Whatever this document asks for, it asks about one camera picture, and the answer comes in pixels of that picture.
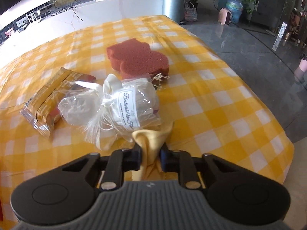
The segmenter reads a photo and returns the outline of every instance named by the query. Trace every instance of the metal screw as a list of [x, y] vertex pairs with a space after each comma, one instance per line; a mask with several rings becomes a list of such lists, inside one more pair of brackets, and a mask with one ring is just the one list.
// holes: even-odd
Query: metal screw
[[189, 181], [185, 184], [188, 189], [197, 189], [201, 186], [199, 182]]
[[103, 184], [101, 184], [101, 188], [103, 190], [112, 190], [116, 188], [116, 183], [114, 182], [104, 182]]

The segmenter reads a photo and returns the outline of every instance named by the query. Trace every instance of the clear plastic bag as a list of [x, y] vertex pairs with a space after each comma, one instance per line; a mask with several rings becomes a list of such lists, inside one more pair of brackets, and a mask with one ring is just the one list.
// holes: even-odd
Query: clear plastic bag
[[61, 118], [57, 105], [68, 91], [82, 89], [75, 81], [93, 82], [94, 76], [67, 70], [61, 67], [21, 109], [20, 114], [41, 135], [49, 138], [54, 124]]
[[131, 142], [131, 133], [161, 124], [157, 115], [159, 99], [147, 78], [120, 81], [108, 75], [103, 86], [77, 81], [85, 87], [71, 91], [58, 105], [63, 119], [70, 125], [81, 126], [85, 141], [103, 149], [111, 147], [118, 136]]

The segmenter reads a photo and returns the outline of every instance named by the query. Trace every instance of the yellow gingham tablecloth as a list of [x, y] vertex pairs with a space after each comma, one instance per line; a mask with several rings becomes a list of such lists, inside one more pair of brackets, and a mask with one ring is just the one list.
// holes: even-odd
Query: yellow gingham tablecloth
[[[10, 195], [26, 179], [87, 153], [77, 129], [60, 120], [44, 139], [19, 114], [26, 102], [61, 67], [103, 82], [114, 73], [106, 48], [137, 38], [169, 59], [170, 79], [159, 90], [160, 116], [175, 121], [172, 149], [192, 156], [211, 152], [282, 183], [294, 147], [268, 108], [238, 75], [196, 36], [165, 16], [139, 17], [88, 27], [23, 54], [0, 71], [0, 199], [4, 229], [16, 224]], [[117, 141], [109, 155], [120, 148]]]

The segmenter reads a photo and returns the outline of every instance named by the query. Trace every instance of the basket handle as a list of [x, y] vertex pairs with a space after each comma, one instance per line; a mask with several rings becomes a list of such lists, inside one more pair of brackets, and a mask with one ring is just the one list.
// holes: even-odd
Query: basket handle
[[186, 2], [185, 4], [187, 4], [187, 3], [190, 3], [190, 4], [192, 4], [192, 6], [193, 6], [193, 9], [195, 9], [195, 7], [194, 7], [194, 4], [193, 4], [193, 3], [191, 3], [191, 2]]

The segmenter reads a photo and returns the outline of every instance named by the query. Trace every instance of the sponge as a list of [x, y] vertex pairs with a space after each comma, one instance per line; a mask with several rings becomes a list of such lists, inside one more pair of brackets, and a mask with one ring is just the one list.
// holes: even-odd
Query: sponge
[[133, 38], [107, 48], [108, 59], [114, 70], [123, 79], [152, 76], [162, 73], [168, 75], [167, 57], [157, 51], [151, 51], [150, 45]]

